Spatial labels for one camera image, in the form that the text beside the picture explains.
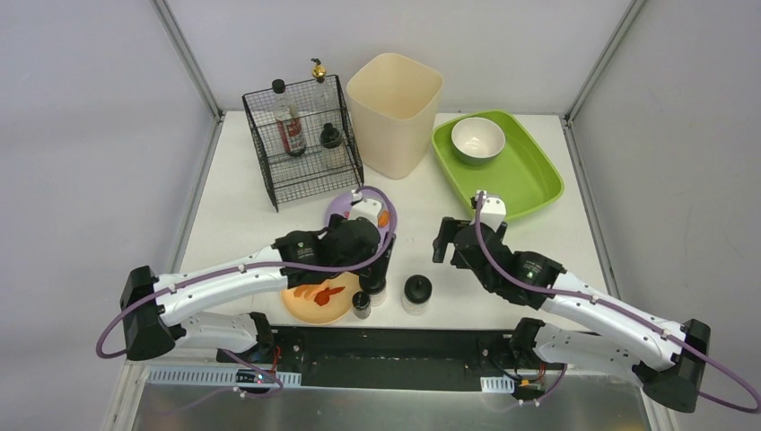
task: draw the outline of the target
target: bottle label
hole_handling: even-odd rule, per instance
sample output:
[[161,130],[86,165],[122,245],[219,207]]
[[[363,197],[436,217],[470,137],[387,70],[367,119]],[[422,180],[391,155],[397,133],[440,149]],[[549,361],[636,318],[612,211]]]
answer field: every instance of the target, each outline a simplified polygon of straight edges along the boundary
[[302,137],[301,119],[278,121],[277,129],[280,131],[280,139],[283,140],[283,146],[285,147],[286,152],[303,149],[304,140]]

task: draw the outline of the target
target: gray wall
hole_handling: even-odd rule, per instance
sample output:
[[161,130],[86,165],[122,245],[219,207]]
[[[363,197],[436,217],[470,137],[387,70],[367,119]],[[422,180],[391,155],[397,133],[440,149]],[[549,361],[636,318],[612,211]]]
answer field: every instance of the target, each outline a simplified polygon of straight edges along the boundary
[[440,71],[442,110],[566,112],[629,0],[172,0],[225,109],[322,59],[344,84],[398,52]]
[[3,1],[0,58],[0,429],[99,429],[95,340],[167,269],[213,121],[147,1]]
[[[575,122],[622,295],[761,387],[761,4],[650,2]],[[752,405],[713,369],[703,389]],[[685,430],[759,429],[701,401]]]

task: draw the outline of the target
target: gray floor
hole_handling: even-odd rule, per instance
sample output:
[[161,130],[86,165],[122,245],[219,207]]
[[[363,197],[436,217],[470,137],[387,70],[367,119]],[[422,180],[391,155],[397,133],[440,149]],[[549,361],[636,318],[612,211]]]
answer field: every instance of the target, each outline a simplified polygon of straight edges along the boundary
[[509,409],[506,394],[433,391],[286,389],[270,399],[232,392],[178,414],[213,387],[148,383],[134,430],[650,430],[640,392],[605,376],[569,375],[539,409]]

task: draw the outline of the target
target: beige trash bin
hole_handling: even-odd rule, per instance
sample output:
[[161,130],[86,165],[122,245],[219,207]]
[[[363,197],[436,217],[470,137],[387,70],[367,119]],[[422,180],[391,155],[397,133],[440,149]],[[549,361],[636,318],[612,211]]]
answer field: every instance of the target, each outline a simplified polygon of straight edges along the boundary
[[406,177],[425,156],[444,80],[399,54],[380,54],[346,85],[363,163],[387,177]]

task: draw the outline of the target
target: gold pourer top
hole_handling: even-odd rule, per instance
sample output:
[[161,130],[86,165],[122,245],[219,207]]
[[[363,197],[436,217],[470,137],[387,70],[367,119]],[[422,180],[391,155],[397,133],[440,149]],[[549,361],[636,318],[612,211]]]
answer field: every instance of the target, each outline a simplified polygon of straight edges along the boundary
[[325,78],[325,75],[328,74],[328,70],[325,69],[319,61],[319,58],[313,58],[311,61],[314,62],[314,68],[311,69],[311,75],[315,78]]

